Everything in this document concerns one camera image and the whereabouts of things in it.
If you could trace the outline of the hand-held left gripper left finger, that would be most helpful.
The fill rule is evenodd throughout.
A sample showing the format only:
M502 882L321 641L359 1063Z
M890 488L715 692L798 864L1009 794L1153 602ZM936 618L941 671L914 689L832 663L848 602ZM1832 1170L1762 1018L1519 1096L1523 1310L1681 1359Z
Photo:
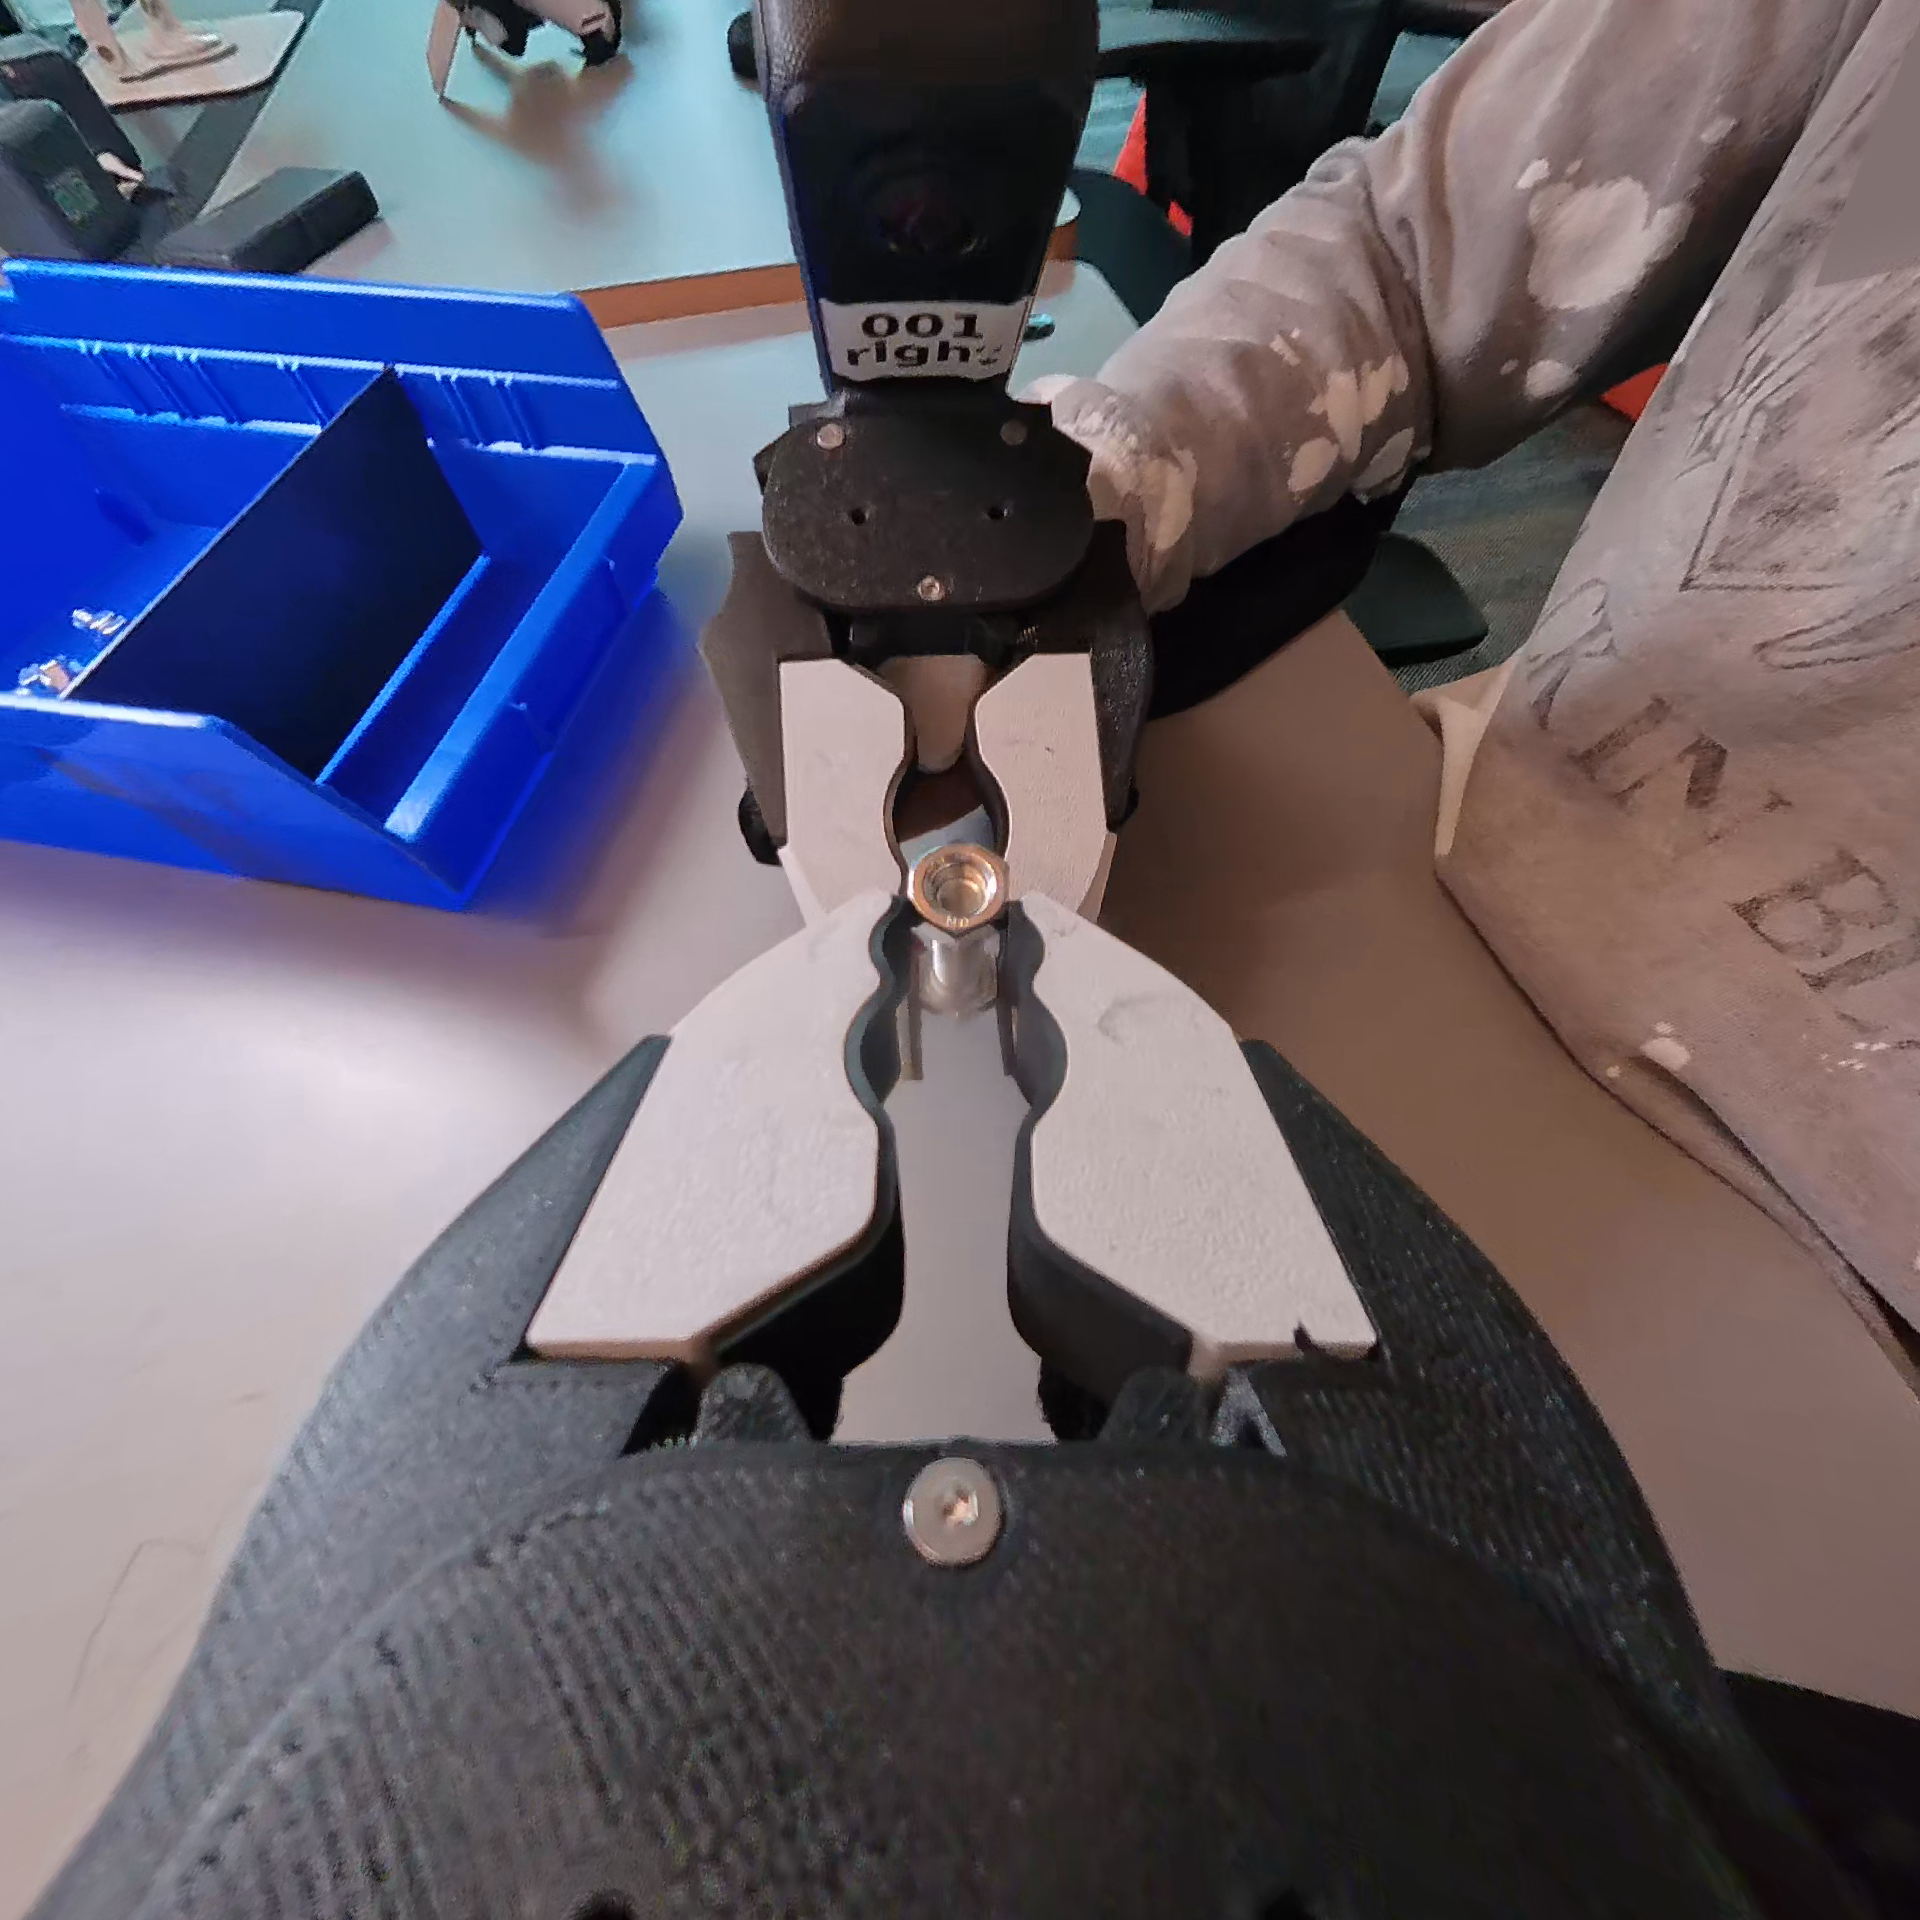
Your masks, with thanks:
M881 1098L857 1021L899 896L853 896L710 989L646 1089L527 1322L550 1359L715 1364L879 1214Z

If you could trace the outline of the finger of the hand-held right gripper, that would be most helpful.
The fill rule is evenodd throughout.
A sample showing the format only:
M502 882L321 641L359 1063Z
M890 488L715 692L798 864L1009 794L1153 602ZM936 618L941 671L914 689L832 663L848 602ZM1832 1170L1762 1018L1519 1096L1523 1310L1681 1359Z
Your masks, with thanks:
M789 888L807 926L865 896L895 896L898 786L914 758L902 697L835 656L779 663Z
M978 772L997 797L1009 896L1043 896L1096 918L1118 842L1109 825L1087 654L1034 654L970 713Z

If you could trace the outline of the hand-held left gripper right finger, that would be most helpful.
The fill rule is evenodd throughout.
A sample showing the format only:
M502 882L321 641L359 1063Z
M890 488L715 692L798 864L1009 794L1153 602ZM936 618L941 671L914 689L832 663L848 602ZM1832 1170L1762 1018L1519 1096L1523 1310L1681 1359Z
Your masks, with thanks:
M1351 1359L1375 1322L1265 1096L1257 1046L1046 896L1007 918L1007 1294L1050 1368Z

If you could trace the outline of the steel hex nut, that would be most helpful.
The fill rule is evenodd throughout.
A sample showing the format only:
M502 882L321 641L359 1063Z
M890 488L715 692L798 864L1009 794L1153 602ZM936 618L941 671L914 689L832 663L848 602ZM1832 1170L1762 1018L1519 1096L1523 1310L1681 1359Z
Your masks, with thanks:
M991 848L951 841L914 862L905 896L927 928L963 937L997 922L1011 893L1007 868Z

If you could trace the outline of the blue plastic storage bin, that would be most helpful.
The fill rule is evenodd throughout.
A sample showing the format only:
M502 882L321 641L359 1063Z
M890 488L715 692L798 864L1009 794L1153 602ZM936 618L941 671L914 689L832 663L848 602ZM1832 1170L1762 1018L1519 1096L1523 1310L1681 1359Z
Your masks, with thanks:
M606 695L670 657L681 502L574 294L16 257L5 270L8 842L457 909L542 788L593 766ZM485 557L318 782L226 721L16 695L91 665L392 366Z

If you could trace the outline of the person's right forearm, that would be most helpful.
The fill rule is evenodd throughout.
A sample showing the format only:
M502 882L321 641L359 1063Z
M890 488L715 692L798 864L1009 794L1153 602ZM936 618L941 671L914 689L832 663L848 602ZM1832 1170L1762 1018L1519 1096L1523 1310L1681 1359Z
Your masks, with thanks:
M1031 391L1144 608L1665 359L1846 56L1913 26L1915 4L1501 6L1096 374Z

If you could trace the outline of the grey desk with wood edge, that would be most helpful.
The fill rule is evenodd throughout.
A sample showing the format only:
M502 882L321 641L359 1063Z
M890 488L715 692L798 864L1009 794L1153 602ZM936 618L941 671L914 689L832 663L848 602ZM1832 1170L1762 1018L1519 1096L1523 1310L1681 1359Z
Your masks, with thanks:
M426 2L323 2L213 205L278 168L359 173L378 207L334 280L574 294L625 327L802 303L765 109L730 71L735 2L625 4L614 62L542 29L426 74Z

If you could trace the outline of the black bin divider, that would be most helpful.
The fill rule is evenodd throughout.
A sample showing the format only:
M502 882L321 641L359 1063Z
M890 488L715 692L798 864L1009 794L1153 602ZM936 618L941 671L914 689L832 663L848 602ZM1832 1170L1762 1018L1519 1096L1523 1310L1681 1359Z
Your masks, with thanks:
M481 557L383 366L67 695L226 721L318 782Z

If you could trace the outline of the black office chair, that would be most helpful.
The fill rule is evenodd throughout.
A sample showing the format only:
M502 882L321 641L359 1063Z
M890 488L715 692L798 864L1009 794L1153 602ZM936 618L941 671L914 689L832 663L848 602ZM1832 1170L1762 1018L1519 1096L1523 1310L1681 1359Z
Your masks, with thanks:
M1405 32L1463 41L1499 2L1173 2L1101 9L1096 74L1139 88L1112 173L1072 172L1077 254L1152 319L1175 284L1360 136Z

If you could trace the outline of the spare hand-held gripper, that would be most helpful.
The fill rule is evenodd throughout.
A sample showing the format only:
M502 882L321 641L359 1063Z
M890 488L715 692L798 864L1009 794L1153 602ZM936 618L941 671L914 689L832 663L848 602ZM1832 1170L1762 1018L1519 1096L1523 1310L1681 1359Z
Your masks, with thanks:
M610 63L621 53L621 2L437 2L426 38L425 71L437 98L448 96L448 77L462 42L481 42L509 60L526 56L527 38L553 26L577 42L586 65Z

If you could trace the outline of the person's grey patterned sweatshirt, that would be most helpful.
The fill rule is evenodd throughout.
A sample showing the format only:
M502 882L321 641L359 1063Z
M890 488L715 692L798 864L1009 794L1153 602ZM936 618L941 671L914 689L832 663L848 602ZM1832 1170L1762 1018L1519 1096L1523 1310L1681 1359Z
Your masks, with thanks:
M1669 369L1439 873L1555 1038L1915 1327L1915 246L1823 279L1915 4L1519 4L1381 177L1446 456Z

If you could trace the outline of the black rectangular block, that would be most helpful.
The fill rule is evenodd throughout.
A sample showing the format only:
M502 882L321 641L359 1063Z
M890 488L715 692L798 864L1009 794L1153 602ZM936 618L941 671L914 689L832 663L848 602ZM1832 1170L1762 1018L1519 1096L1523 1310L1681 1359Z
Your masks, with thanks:
M376 224L378 212L359 172L278 167L171 230L152 257L183 272L291 277Z

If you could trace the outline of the wooden stand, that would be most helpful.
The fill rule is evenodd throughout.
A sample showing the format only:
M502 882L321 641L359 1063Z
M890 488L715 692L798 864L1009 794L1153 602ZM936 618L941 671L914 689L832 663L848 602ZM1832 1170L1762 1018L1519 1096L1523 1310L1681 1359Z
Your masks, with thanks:
M271 85L303 14L271 9L184 18L169 2L73 2L80 73L111 112L202 104Z

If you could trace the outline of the grey box device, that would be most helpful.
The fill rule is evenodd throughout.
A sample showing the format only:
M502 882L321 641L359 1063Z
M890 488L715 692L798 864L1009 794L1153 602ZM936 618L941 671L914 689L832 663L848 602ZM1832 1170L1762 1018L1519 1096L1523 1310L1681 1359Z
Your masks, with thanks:
M137 209L57 102L2 104L5 256L115 261L137 229Z

